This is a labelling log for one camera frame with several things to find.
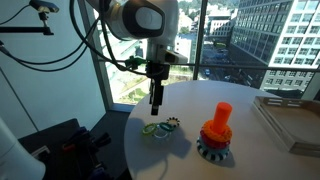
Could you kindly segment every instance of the building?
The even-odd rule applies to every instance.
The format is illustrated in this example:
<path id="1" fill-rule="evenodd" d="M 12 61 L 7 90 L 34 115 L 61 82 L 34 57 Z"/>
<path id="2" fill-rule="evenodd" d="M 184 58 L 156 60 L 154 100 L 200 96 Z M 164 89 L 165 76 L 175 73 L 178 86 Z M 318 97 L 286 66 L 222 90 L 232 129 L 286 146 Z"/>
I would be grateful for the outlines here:
<path id="1" fill-rule="evenodd" d="M 237 65 L 308 68 L 319 66 L 318 0 L 241 0 L 230 58 Z M 312 72 L 243 70 L 261 90 L 304 91 Z"/>

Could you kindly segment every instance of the orange object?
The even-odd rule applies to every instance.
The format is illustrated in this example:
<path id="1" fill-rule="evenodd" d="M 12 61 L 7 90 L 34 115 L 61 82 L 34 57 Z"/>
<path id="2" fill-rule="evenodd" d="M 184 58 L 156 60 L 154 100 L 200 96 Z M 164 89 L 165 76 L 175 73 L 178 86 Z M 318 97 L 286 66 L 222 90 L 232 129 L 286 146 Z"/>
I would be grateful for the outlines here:
<path id="1" fill-rule="evenodd" d="M 219 102 L 214 114 L 211 130 L 217 134 L 223 134 L 227 121 L 232 111 L 232 106 L 226 102 Z"/>

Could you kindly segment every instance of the window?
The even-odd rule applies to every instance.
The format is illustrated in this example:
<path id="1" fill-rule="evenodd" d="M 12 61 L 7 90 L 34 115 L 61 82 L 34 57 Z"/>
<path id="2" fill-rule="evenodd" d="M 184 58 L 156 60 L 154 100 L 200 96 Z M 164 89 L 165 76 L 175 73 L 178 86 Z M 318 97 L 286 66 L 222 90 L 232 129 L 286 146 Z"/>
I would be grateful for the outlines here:
<path id="1" fill-rule="evenodd" d="M 274 76 L 274 75 L 276 75 L 276 73 L 277 73 L 276 70 L 271 70 L 270 73 L 269 73 L 269 75 L 270 75 L 270 76 Z"/>
<path id="2" fill-rule="evenodd" d="M 314 22 L 320 22 L 320 13 L 314 18 Z"/>
<path id="3" fill-rule="evenodd" d="M 306 6 L 306 2 L 307 1 L 305 0 L 304 1 L 300 0 L 296 6 L 296 10 L 304 10 L 304 7 Z"/>
<path id="4" fill-rule="evenodd" d="M 311 49 L 309 52 L 309 55 L 317 55 L 319 52 L 319 49 Z"/>
<path id="5" fill-rule="evenodd" d="M 307 26 L 299 26 L 297 33 L 298 34 L 304 34 L 307 30 Z"/>
<path id="6" fill-rule="evenodd" d="M 297 52 L 297 48 L 289 48 L 288 54 L 295 54 Z"/>
<path id="7" fill-rule="evenodd" d="M 287 73 L 286 71 L 280 71 L 279 76 L 286 76 L 286 73 Z"/>
<path id="8" fill-rule="evenodd" d="M 293 34 L 296 31 L 297 26 L 288 26 L 287 33 Z"/>
<path id="9" fill-rule="evenodd" d="M 319 1 L 318 0 L 311 0 L 308 2 L 307 10 L 315 10 L 318 6 Z"/>
<path id="10" fill-rule="evenodd" d="M 272 84 L 273 79 L 267 79 L 266 84 Z"/>
<path id="11" fill-rule="evenodd" d="M 312 26 L 310 29 L 310 34 L 317 34 L 319 31 L 319 26 Z"/>
<path id="12" fill-rule="evenodd" d="M 306 77 L 307 76 L 307 72 L 300 72 L 299 77 Z"/>
<path id="13" fill-rule="evenodd" d="M 291 22 L 299 22 L 301 18 L 301 14 L 293 14 L 291 18 Z"/>
<path id="14" fill-rule="evenodd" d="M 307 55 L 308 51 L 309 51 L 309 49 L 307 49 L 307 48 L 301 48 L 299 54 Z"/>
<path id="15" fill-rule="evenodd" d="M 304 64 L 306 65 L 312 65 L 313 64 L 314 59 L 306 59 L 306 61 L 304 62 Z"/>
<path id="16" fill-rule="evenodd" d="M 302 81 L 301 80 L 296 80 L 296 82 L 294 83 L 295 86 L 301 86 Z"/>
<path id="17" fill-rule="evenodd" d="M 284 82 L 284 85 L 290 86 L 292 84 L 292 80 L 286 80 Z"/>
<path id="18" fill-rule="evenodd" d="M 283 64 L 291 64 L 292 58 L 284 58 Z"/>
<path id="19" fill-rule="evenodd" d="M 314 44 L 320 44 L 320 38 L 317 38 Z"/>
<path id="20" fill-rule="evenodd" d="M 296 71 L 291 71 L 291 72 L 289 73 L 289 76 L 290 76 L 290 77 L 295 77 L 295 76 L 296 76 L 296 74 L 297 74 L 297 72 L 296 72 Z"/>
<path id="21" fill-rule="evenodd" d="M 306 39 L 304 40 L 304 44 L 312 44 L 313 41 L 314 41 L 314 38 L 306 38 Z"/>
<path id="22" fill-rule="evenodd" d="M 282 40 L 282 44 L 289 44 L 291 42 L 291 38 L 290 37 L 284 37 Z"/>
<path id="23" fill-rule="evenodd" d="M 294 38 L 292 41 L 292 44 L 300 44 L 302 41 L 302 38 Z"/>
<path id="24" fill-rule="evenodd" d="M 313 14 L 305 14 L 302 18 L 302 22 L 310 22 Z"/>
<path id="25" fill-rule="evenodd" d="M 277 57 L 277 58 L 274 59 L 274 63 L 275 64 L 281 64 L 282 63 L 282 59 L 283 58 Z"/>
<path id="26" fill-rule="evenodd" d="M 278 54 L 286 54 L 287 48 L 279 48 Z"/>
<path id="27" fill-rule="evenodd" d="M 282 84 L 282 81 L 283 81 L 282 79 L 277 79 L 275 84 L 276 84 L 276 85 L 281 85 L 281 84 Z"/>
<path id="28" fill-rule="evenodd" d="M 297 58 L 295 61 L 294 61 L 294 64 L 302 64 L 303 62 L 303 59 L 302 58 Z"/>

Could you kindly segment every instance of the glass window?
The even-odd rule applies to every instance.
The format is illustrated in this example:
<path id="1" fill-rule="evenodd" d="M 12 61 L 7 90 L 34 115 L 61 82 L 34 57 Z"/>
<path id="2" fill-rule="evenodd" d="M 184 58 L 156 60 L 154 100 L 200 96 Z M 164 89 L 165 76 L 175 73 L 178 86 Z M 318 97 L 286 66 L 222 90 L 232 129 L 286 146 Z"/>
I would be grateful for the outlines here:
<path id="1" fill-rule="evenodd" d="M 281 64 L 282 63 L 282 59 L 283 58 L 277 57 L 277 58 L 274 59 L 274 63 L 275 64 Z"/>
<path id="2" fill-rule="evenodd" d="M 302 18 L 302 22 L 310 22 L 313 14 L 305 14 Z"/>
<path id="3" fill-rule="evenodd" d="M 287 71 L 280 71 L 279 76 L 286 76 Z"/>
<path id="4" fill-rule="evenodd" d="M 275 84 L 276 84 L 276 85 L 281 85 L 281 84 L 282 84 L 282 81 L 283 81 L 283 79 L 277 79 Z"/>
<path id="5" fill-rule="evenodd" d="M 306 59 L 306 60 L 304 61 L 304 64 L 306 64 L 306 65 L 312 65 L 312 64 L 313 64 L 313 61 L 314 61 L 314 59 Z"/>
<path id="6" fill-rule="evenodd" d="M 311 34 L 317 34 L 319 32 L 319 26 L 312 26 L 310 29 Z"/>
<path id="7" fill-rule="evenodd" d="M 318 0 L 311 0 L 308 2 L 307 10 L 315 10 L 318 6 L 319 1 Z"/>
<path id="8" fill-rule="evenodd" d="M 293 14 L 291 18 L 291 22 L 299 22 L 301 18 L 301 14 Z"/>
<path id="9" fill-rule="evenodd" d="M 291 71 L 290 73 L 289 73 L 289 76 L 290 77 L 295 77 L 297 75 L 297 72 L 296 71 Z"/>
<path id="10" fill-rule="evenodd" d="M 298 34 L 304 34 L 307 30 L 307 26 L 299 26 L 297 33 Z"/>
<path id="11" fill-rule="evenodd" d="M 304 7 L 306 6 L 306 0 L 299 0 L 297 6 L 296 6 L 296 10 L 304 10 Z"/>
<path id="12" fill-rule="evenodd" d="M 303 62 L 303 59 L 302 58 L 297 58 L 295 61 L 294 61 L 294 64 L 302 64 Z"/>
<path id="13" fill-rule="evenodd" d="M 270 75 L 270 76 L 274 76 L 274 75 L 276 75 L 276 73 L 277 73 L 276 70 L 271 70 L 270 73 L 269 73 L 269 75 Z"/>
<path id="14" fill-rule="evenodd" d="M 296 80 L 296 82 L 294 83 L 295 86 L 301 86 L 302 84 L 302 80 Z"/>
<path id="15" fill-rule="evenodd" d="M 301 48 L 299 54 L 307 55 L 307 54 L 308 54 L 308 51 L 309 51 L 308 48 Z"/>
<path id="16" fill-rule="evenodd" d="M 307 72 L 300 72 L 299 77 L 306 77 L 307 76 Z"/>
<path id="17" fill-rule="evenodd" d="M 293 39 L 292 44 L 300 44 L 301 41 L 302 41 L 302 38 L 297 37 L 297 38 L 294 38 L 294 39 Z"/>
<path id="18" fill-rule="evenodd" d="M 284 58 L 283 64 L 291 64 L 292 58 Z"/>
<path id="19" fill-rule="evenodd" d="M 314 38 L 308 37 L 304 40 L 304 44 L 312 44 L 314 41 Z"/>
<path id="20" fill-rule="evenodd" d="M 320 22 L 320 13 L 314 18 L 314 22 Z"/>
<path id="21" fill-rule="evenodd" d="M 288 26 L 287 33 L 293 34 L 296 31 L 297 26 Z"/>
<path id="22" fill-rule="evenodd" d="M 282 44 L 289 44 L 291 42 L 291 37 L 284 37 L 282 40 Z"/>
<path id="23" fill-rule="evenodd" d="M 297 48 L 289 48 L 288 54 L 295 54 L 297 52 Z"/>
<path id="24" fill-rule="evenodd" d="M 286 54 L 287 48 L 279 48 L 278 54 Z"/>
<path id="25" fill-rule="evenodd" d="M 292 80 L 286 80 L 284 82 L 284 85 L 290 86 L 292 84 Z"/>
<path id="26" fill-rule="evenodd" d="M 317 55 L 319 52 L 319 49 L 311 49 L 309 52 L 309 55 Z"/>

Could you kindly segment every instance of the black cable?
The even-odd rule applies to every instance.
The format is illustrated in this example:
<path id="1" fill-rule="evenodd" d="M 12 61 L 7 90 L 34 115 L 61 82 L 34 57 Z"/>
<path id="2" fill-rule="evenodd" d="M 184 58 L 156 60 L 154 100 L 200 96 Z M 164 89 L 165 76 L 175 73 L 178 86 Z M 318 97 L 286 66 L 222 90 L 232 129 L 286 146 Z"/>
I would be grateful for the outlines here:
<path id="1" fill-rule="evenodd" d="M 86 35 L 86 39 L 89 37 L 89 35 L 92 33 L 92 31 L 96 28 L 97 24 L 98 24 L 98 19 L 94 21 L 94 23 L 92 24 L 92 26 L 90 27 L 89 29 L 89 32 L 87 33 Z M 60 58 L 60 59 L 57 59 L 57 60 L 53 60 L 53 61 L 48 61 L 48 62 L 30 62 L 30 61 L 26 61 L 26 60 L 22 60 L 20 59 L 19 61 L 22 62 L 22 63 L 25 63 L 25 64 L 31 64 L 31 65 L 48 65 L 48 64 L 54 64 L 54 63 L 57 63 L 57 62 L 60 62 L 60 61 L 63 61 L 67 58 L 69 58 L 70 56 L 72 56 L 73 54 L 75 54 L 77 51 L 79 51 L 79 49 L 81 48 L 81 46 L 83 45 L 84 43 L 81 41 L 81 43 L 79 44 L 79 46 L 74 50 L 72 51 L 70 54 L 66 55 L 65 57 L 63 58 Z"/>
<path id="2" fill-rule="evenodd" d="M 23 6 L 15 15 L 13 15 L 10 19 L 8 19 L 8 20 L 6 20 L 6 21 L 4 21 L 4 22 L 2 22 L 2 23 L 0 23 L 0 25 L 3 25 L 3 24 L 6 24 L 6 23 L 8 23 L 9 21 L 11 21 L 13 18 L 15 18 L 16 16 L 18 16 L 25 8 L 27 8 L 27 7 L 29 7 L 30 5 L 28 4 L 28 5 L 25 5 L 25 6 Z"/>

